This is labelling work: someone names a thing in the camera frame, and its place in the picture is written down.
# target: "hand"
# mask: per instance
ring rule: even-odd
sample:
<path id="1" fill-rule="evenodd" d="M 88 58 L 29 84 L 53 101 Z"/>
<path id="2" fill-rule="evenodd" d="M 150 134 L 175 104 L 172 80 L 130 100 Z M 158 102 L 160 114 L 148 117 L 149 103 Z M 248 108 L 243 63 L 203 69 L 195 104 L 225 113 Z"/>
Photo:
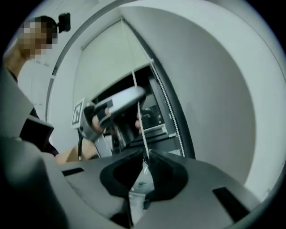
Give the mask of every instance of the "hand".
<path id="1" fill-rule="evenodd" d="M 108 108 L 106 108 L 106 109 L 104 110 L 104 112 L 105 112 L 106 115 L 109 115 L 109 116 L 110 116 L 110 113 L 109 113 Z M 139 134 L 141 134 L 141 128 L 140 128 L 140 122 L 139 122 L 139 120 L 137 120 L 137 121 L 135 122 L 135 126 L 136 126 L 136 128 L 138 129 Z M 93 117 L 93 129 L 94 129 L 94 131 L 95 131 L 97 134 L 102 134 L 102 133 L 103 133 L 103 129 L 99 126 L 99 120 L 98 120 L 97 115 Z"/>

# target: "dark hair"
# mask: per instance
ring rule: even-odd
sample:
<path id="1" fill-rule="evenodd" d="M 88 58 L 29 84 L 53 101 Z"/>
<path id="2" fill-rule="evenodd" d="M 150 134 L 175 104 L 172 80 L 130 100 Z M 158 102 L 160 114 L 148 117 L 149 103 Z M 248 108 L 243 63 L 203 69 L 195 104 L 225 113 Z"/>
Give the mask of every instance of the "dark hair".
<path id="1" fill-rule="evenodd" d="M 31 21 L 40 22 L 42 27 L 46 28 L 46 42 L 52 44 L 53 40 L 58 38 L 58 25 L 55 20 L 48 16 L 35 17 Z"/>

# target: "white cord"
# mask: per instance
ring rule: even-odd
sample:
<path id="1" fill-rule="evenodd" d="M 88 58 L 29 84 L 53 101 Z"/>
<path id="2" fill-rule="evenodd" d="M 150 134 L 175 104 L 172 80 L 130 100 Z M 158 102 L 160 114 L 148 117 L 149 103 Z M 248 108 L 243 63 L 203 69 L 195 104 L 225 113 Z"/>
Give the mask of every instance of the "white cord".
<path id="1" fill-rule="evenodd" d="M 139 44 L 139 46 L 140 46 L 142 52 L 145 54 L 147 60 L 149 61 L 150 65 L 151 65 L 151 68 L 152 68 L 152 70 L 153 70 L 153 72 L 154 72 L 154 74 L 155 74 L 155 76 L 156 76 L 156 79 L 157 79 L 158 82 L 159 82 L 159 85 L 160 85 L 161 90 L 162 90 L 162 92 L 163 92 L 163 94 L 164 94 L 166 103 L 167 103 L 167 105 L 168 105 L 168 108 L 169 108 L 169 111 L 170 111 L 170 114 L 171 114 L 171 118 L 172 118 L 172 120 L 173 120 L 173 122 L 174 122 L 174 126 L 175 126 L 175 129 L 176 129 L 176 134 L 177 134 L 177 137 L 178 137 L 178 140 L 179 140 L 179 143 L 180 143 L 180 147 L 181 147 L 182 156 L 185 157 L 185 151 L 184 151 L 184 147 L 183 147 L 181 135 L 180 135 L 180 132 L 179 132 L 179 128 L 178 128 L 178 125 L 177 125 L 177 121 L 176 121 L 175 115 L 174 115 L 174 113 L 173 113 L 173 109 L 172 109 L 172 107 L 171 107 L 171 104 L 170 104 L 169 98 L 168 98 L 168 96 L 167 96 L 167 93 L 166 93 L 166 91 L 165 91 L 165 88 L 164 88 L 164 86 L 163 86 L 163 84 L 162 84 L 162 81 L 161 81 L 161 79 L 160 79 L 160 77 L 159 77 L 159 75 L 158 75 L 158 73 L 157 73 L 157 71 L 156 71 L 156 69 L 155 69 L 155 67 L 154 67 L 154 65 L 153 65 L 153 62 L 151 61 L 150 57 L 148 56 L 148 54 L 146 53 L 146 51 L 144 50 L 144 48 L 143 48 L 142 45 L 140 44 L 139 40 L 138 40 L 138 39 L 136 39 L 136 40 L 137 40 L 137 42 L 138 42 L 138 44 Z"/>
<path id="2" fill-rule="evenodd" d="M 122 27 L 123 27 L 123 32 L 124 32 L 124 35 L 125 35 L 126 43 L 127 43 L 127 46 L 129 47 L 129 51 L 130 51 L 130 61 L 133 63 L 133 70 L 132 70 L 133 82 L 134 82 L 135 87 L 137 87 L 137 81 L 136 81 L 135 72 L 134 72 L 135 67 L 136 67 L 135 66 L 135 58 L 133 56 L 133 52 L 132 52 L 131 46 L 130 46 L 130 44 L 128 42 L 128 38 L 127 38 L 127 34 L 126 34 L 126 31 L 125 31 L 125 28 L 124 28 L 124 23 L 123 23 L 122 18 L 121 18 L 121 24 L 122 24 Z M 148 145 L 147 145 L 147 141 L 146 141 L 146 137 L 145 137 L 145 132 L 144 132 L 144 129 L 143 129 L 142 116 L 141 116 L 141 110 L 140 110 L 140 103 L 139 102 L 137 103 L 137 112 L 138 112 L 138 118 L 139 118 L 140 129 L 141 129 L 142 138 L 143 138 L 143 143 L 144 143 L 144 146 L 145 146 L 147 157 L 149 158 L 149 149 L 148 149 Z"/>

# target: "black sleeve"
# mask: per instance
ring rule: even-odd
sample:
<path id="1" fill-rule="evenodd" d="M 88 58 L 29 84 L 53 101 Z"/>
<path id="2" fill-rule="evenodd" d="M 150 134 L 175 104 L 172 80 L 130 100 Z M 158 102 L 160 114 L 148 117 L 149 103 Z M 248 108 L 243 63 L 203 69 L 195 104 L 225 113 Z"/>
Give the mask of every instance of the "black sleeve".
<path id="1" fill-rule="evenodd" d="M 36 118 L 39 118 L 38 115 L 37 115 L 37 112 L 35 110 L 35 108 L 32 109 L 31 113 L 30 113 L 31 116 L 33 117 L 36 117 Z M 56 156 L 59 152 L 55 149 L 55 147 L 53 147 L 51 145 L 51 143 L 48 141 L 47 144 L 45 145 L 44 149 L 42 150 L 43 152 L 46 152 L 46 153 L 50 153 L 54 156 Z"/>

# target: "person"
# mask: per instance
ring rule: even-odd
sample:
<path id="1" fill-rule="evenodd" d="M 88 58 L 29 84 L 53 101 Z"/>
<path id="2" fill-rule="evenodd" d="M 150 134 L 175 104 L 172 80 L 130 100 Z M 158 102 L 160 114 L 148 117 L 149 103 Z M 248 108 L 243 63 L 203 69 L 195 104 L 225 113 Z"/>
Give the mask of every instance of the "person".
<path id="1" fill-rule="evenodd" d="M 24 22 L 20 27 L 15 44 L 4 56 L 4 64 L 16 82 L 24 64 L 28 60 L 35 59 L 37 55 L 43 54 L 46 49 L 50 49 L 52 44 L 56 42 L 57 37 L 58 25 L 51 17 L 40 16 Z M 109 114 L 108 109 L 105 110 L 105 113 L 107 115 Z M 30 115 L 39 118 L 34 108 Z M 139 132 L 141 132 L 138 120 L 136 121 L 135 126 L 138 128 Z M 93 117 L 93 129 L 98 134 L 103 132 L 99 126 L 97 116 Z M 54 155 L 56 162 L 59 164 L 78 161 L 77 145 L 66 152 L 59 153 L 50 142 L 48 142 L 43 152 Z M 88 160 L 96 154 L 97 151 L 94 144 L 91 141 L 84 139 L 82 143 L 82 160 Z"/>

